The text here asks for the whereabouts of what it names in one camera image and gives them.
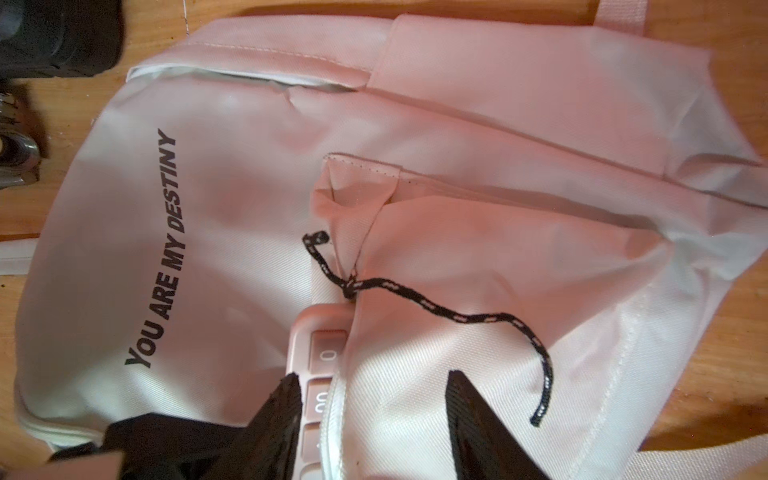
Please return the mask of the white student backpack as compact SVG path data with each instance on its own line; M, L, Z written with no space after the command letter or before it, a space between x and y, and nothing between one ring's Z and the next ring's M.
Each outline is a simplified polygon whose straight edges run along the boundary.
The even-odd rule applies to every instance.
M60 450L157 413L244 428L291 328L355 307L325 479L457 479L463 372L547 479L729 479L758 435L640 446L767 249L767 166L707 51L590 26L415 15L212 22L132 68L27 276L15 410Z

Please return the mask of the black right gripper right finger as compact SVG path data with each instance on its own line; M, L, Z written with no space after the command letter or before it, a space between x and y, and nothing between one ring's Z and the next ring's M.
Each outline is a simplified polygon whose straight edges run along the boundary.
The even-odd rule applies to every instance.
M548 478L463 372L449 372L445 401L452 455L459 480Z

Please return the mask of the pink calculator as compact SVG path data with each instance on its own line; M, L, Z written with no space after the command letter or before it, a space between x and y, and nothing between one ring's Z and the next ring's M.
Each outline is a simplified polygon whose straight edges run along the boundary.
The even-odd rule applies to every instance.
M298 376L302 392L295 479L323 477L322 419L333 375L349 337L354 310L351 304L312 305L298 315L291 328L286 372Z

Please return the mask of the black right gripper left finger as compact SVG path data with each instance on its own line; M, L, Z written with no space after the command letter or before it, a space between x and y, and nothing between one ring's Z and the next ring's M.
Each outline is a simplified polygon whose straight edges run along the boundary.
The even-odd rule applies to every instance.
M203 475L212 480L293 478L302 417L299 377L285 376L232 444Z

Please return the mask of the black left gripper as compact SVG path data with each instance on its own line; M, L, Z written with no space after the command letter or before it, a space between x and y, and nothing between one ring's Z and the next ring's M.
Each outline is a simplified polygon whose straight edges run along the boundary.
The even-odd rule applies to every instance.
M150 413L111 424L101 444L63 448L49 461L120 452L121 479L200 479L241 431L240 427Z

